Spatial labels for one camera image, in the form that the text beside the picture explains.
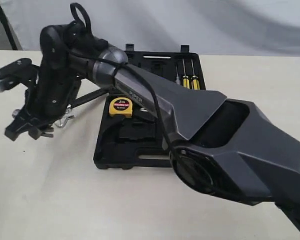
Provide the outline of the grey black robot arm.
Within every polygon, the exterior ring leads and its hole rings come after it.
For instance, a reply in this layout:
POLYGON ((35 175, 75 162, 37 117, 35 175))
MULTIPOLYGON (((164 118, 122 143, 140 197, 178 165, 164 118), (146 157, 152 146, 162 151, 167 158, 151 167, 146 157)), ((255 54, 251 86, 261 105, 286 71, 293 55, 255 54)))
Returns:
POLYGON ((40 33, 40 66, 2 68, 0 92, 27 87, 25 104, 5 129, 37 139, 66 112, 75 82, 113 87, 156 117, 176 175, 193 190, 251 205, 273 202, 300 231, 300 141, 251 101, 192 90, 132 65, 89 25, 49 25, 40 33))

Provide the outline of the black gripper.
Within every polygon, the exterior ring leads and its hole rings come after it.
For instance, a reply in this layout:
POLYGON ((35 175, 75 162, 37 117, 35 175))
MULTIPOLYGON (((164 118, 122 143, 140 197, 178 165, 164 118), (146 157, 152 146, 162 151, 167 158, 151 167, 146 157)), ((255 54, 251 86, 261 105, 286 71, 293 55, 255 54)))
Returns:
POLYGON ((20 134, 38 140, 53 138, 53 123, 61 119, 77 97, 81 78, 76 74, 61 74, 56 77, 39 76, 38 82, 25 91, 24 106, 14 120, 5 128, 4 135, 16 140, 20 134))

